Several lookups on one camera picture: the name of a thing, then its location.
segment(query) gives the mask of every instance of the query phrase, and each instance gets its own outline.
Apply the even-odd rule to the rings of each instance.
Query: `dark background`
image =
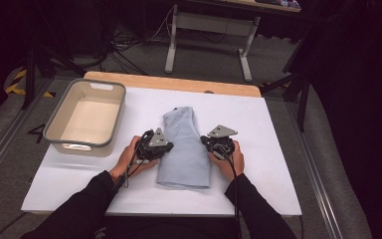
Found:
[[[326,19],[346,1],[299,3],[302,15]],[[350,2],[349,11],[338,16],[340,22],[310,29],[289,71],[301,71],[310,58],[316,57],[309,79],[327,113],[342,163],[372,234],[382,238],[382,1]],[[120,19],[132,13],[135,22],[129,22],[129,27],[141,33],[151,30],[151,22],[160,22],[152,20],[163,19],[167,12],[164,9],[170,8],[154,1],[134,1],[131,5],[131,1],[121,0],[69,4],[0,0],[0,105],[7,98],[3,84],[12,70],[25,64],[33,36],[67,58],[104,52],[112,22],[102,13],[109,4],[117,7]],[[73,22],[75,12],[82,21]],[[306,22],[292,18],[262,15],[262,21],[259,33],[265,36],[297,41],[307,29]],[[314,56],[312,49],[323,41],[328,47]]]

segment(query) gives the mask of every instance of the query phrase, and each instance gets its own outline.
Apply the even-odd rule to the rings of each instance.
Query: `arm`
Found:
[[[260,195],[244,173],[239,175],[236,181],[232,181],[225,192],[225,195],[234,205],[237,184],[239,188],[238,207],[252,238],[295,238],[287,223],[275,212],[266,199]]]
[[[98,226],[116,194],[117,190],[113,190],[113,183],[125,173],[138,140],[138,136],[132,139],[111,171],[104,171],[92,178],[85,189],[71,196],[38,228],[22,238],[88,238]],[[157,161],[142,164],[134,175],[154,166]]]
[[[240,145],[234,141],[235,151],[232,154],[233,165],[237,173],[235,178],[231,165],[226,160],[217,159],[209,153],[210,159],[219,166],[222,174],[231,184],[225,195],[232,203],[236,202],[235,192],[238,185],[239,209],[250,230],[252,238],[295,238],[293,232],[287,226],[282,217],[275,212],[271,205],[257,191],[257,188],[250,182],[244,174],[244,156],[241,153]]]

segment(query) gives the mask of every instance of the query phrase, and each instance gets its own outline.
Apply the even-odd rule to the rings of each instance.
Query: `table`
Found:
[[[284,7],[273,4],[257,3],[255,0],[218,0],[213,2],[225,2],[232,4],[239,4],[244,6],[256,7],[256,8],[268,8],[277,11],[287,12],[299,12],[300,9],[293,7]],[[173,7],[172,14],[172,31],[170,34],[170,45],[166,58],[165,72],[167,74],[172,73],[173,63],[176,53],[176,29],[190,29],[214,33],[222,33],[228,35],[236,35],[246,37],[246,44],[244,48],[238,50],[241,67],[244,74],[244,80],[251,82],[253,77],[251,75],[250,67],[248,65],[247,55],[250,51],[251,44],[257,32],[257,28],[260,23],[260,16],[254,18],[254,20],[239,20],[223,17],[207,16],[203,14],[186,13],[178,11],[178,4]]]
[[[115,149],[110,156],[98,158],[58,153],[51,145],[22,210],[52,212],[83,189],[93,176],[111,169],[134,134],[163,127],[162,114],[172,111],[173,106],[188,105],[194,108],[201,134],[213,129],[215,123],[236,129],[239,133],[233,139],[240,142],[247,157],[245,172],[253,184],[278,213],[301,214],[266,103],[256,87],[96,72],[86,73],[85,78],[126,86],[126,107]],[[215,94],[202,94],[206,91]],[[253,133],[261,135],[252,137]],[[106,215],[234,215],[232,203],[223,195],[228,182],[215,166],[211,167],[210,189],[175,190],[158,185],[156,177],[154,167],[131,178],[128,188],[120,190]]]

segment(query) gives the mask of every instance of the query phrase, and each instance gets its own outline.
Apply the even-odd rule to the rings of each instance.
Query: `folded cloth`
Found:
[[[176,188],[209,188],[210,161],[190,107],[163,116],[164,135],[173,148],[160,160],[157,183]]]

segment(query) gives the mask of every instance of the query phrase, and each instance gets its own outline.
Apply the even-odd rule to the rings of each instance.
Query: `plastic tub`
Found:
[[[108,156],[125,107],[125,86],[77,79],[70,83],[43,131],[57,151]]]

